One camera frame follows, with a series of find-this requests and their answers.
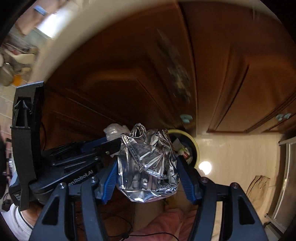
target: pink cloth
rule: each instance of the pink cloth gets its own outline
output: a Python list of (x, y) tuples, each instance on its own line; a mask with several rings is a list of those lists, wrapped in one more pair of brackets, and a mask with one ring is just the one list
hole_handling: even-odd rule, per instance
[[(179, 233), (180, 241), (187, 241), (191, 227), (195, 218), (196, 210), (189, 212), (187, 215), (179, 208), (169, 209), (160, 216), (153, 219), (145, 228), (131, 234), (145, 235), (152, 233), (167, 232), (176, 235), (176, 232), (182, 224)], [(126, 241), (171, 241), (174, 237), (168, 234), (157, 234), (147, 237), (132, 237)]]

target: hand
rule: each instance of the hand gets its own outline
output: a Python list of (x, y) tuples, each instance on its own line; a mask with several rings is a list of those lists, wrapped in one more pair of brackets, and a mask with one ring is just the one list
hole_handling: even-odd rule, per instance
[(24, 219), (31, 225), (35, 226), (36, 221), (41, 213), (42, 208), (31, 202), (30, 203), (30, 208), (25, 210), (25, 211), (21, 211)]

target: trash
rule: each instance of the trash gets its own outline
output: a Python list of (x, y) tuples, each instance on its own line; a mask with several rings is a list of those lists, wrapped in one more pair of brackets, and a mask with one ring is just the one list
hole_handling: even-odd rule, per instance
[(113, 141), (120, 137), (122, 133), (130, 133), (130, 130), (126, 126), (119, 124), (110, 124), (105, 129), (107, 141)]
[(177, 192), (179, 177), (171, 141), (164, 130), (140, 123), (121, 135), (118, 189), (134, 202), (156, 201)]
[(178, 138), (173, 142), (172, 146), (175, 152), (178, 153), (178, 155), (183, 156), (188, 164), (192, 162), (193, 157), (190, 155), (190, 151), (187, 147), (182, 145)]

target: white sleeve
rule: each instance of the white sleeve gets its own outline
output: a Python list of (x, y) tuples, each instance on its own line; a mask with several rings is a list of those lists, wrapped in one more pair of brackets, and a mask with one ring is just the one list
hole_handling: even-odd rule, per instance
[(20, 216), (18, 207), (11, 205), (8, 212), (1, 212), (5, 222), (11, 232), (19, 241), (28, 241), (32, 232), (33, 226), (29, 227)]

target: plastic bag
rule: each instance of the plastic bag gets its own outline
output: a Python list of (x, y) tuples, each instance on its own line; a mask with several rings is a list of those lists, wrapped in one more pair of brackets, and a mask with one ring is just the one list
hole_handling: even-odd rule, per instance
[(130, 130), (126, 126), (121, 126), (119, 124), (110, 124), (105, 129), (107, 141), (112, 141), (120, 138), (122, 133), (130, 133)]
[(121, 135), (117, 188), (133, 202), (152, 202), (177, 192), (176, 157), (165, 130), (136, 124)]

